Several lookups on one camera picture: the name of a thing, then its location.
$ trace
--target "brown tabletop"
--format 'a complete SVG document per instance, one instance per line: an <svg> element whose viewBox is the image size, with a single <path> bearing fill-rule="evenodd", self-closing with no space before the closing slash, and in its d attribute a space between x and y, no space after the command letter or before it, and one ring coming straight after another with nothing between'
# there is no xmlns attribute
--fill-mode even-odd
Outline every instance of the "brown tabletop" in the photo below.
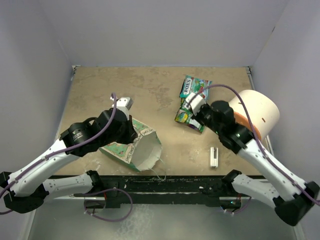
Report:
<svg viewBox="0 0 320 240"><path fill-rule="evenodd" d="M202 134L174 121L180 107L180 90L186 75L226 84L240 92L251 84L244 67L79 67L61 120L60 133L71 124L97 117L112 105L110 95L131 97L130 114L154 128L162 142L161 159L167 175L225 175L236 169L247 175L259 172L226 149L218 136L206 128ZM230 101L233 93L224 88L210 90L209 103ZM219 149L219 166L210 168L210 147ZM153 168L164 175L160 161ZM148 170L137 173L111 160L100 151L89 153L60 169L58 175L80 175L97 170L100 175L154 175Z"/></svg>

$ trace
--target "white wall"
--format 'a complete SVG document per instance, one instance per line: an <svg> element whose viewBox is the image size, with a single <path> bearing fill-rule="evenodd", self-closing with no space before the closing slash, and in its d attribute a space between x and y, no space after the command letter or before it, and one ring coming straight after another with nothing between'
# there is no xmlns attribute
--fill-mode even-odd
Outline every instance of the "white wall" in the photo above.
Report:
<svg viewBox="0 0 320 240"><path fill-rule="evenodd" d="M71 75L39 2L1 1L0 172L18 170L52 144ZM26 217L0 215L1 239L18 239Z"/></svg>
<svg viewBox="0 0 320 240"><path fill-rule="evenodd" d="M83 66L251 66L288 2L39 1Z"/></svg>
<svg viewBox="0 0 320 240"><path fill-rule="evenodd" d="M307 181L320 184L320 1L291 0L252 68L256 89L279 107L270 137L276 157ZM320 207L303 219L318 240Z"/></svg>

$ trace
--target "gray floor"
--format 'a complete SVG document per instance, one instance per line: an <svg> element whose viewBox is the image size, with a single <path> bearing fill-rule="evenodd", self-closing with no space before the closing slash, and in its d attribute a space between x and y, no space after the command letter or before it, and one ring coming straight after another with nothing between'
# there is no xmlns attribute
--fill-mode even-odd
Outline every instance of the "gray floor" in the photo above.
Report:
<svg viewBox="0 0 320 240"><path fill-rule="evenodd" d="M104 209L105 218L126 214L129 205ZM35 214L29 240L296 240L292 227L255 200L231 216L203 205L134 205L122 222L84 214L83 199L56 199Z"/></svg>

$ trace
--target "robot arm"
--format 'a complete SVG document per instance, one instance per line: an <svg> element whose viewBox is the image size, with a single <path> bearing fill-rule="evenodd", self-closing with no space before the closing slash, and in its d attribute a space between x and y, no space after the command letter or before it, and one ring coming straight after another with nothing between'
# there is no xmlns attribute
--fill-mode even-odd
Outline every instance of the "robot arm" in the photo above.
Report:
<svg viewBox="0 0 320 240"><path fill-rule="evenodd" d="M314 205L297 186L312 198L317 198L319 186L313 181L307 183L296 176L265 148L263 148L266 154L264 155L253 133L245 126L236 123L234 111L228 102L215 101L208 105L201 96L194 93L191 93L185 101L187 102L185 107L189 104L194 120L217 133L226 148L251 163L269 182L262 183L233 170L222 179L224 183L236 192L251 196L274 208L284 222L295 226ZM290 176L295 185L279 170Z"/></svg>
<svg viewBox="0 0 320 240"><path fill-rule="evenodd" d="M88 153L96 152L107 144L133 143L138 136L132 124L132 117L129 115L133 101L129 97L122 97L116 103L114 118L109 127L93 141L73 150L50 156L52 152L81 144L99 133L108 123L113 108L104 110L99 117L91 117L83 122L72 124L48 150L22 169L13 173L1 173L0 186L4 188L10 185L9 193L4 197L6 207L18 213L27 213L54 198L101 190L103 184L96 171L88 171L75 177L48 178L65 165ZM35 164L37 165L16 181L20 173Z"/></svg>

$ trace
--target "cylindrical container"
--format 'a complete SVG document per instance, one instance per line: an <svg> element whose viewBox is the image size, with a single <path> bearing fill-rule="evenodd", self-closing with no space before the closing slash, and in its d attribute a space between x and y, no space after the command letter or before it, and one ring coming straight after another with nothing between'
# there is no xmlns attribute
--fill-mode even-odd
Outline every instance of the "cylindrical container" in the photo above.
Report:
<svg viewBox="0 0 320 240"><path fill-rule="evenodd" d="M260 140L265 139L274 125L278 122L280 113L276 104L265 95L254 90L243 90L239 93ZM251 129L244 107L236 96L229 102L233 108L235 121Z"/></svg>

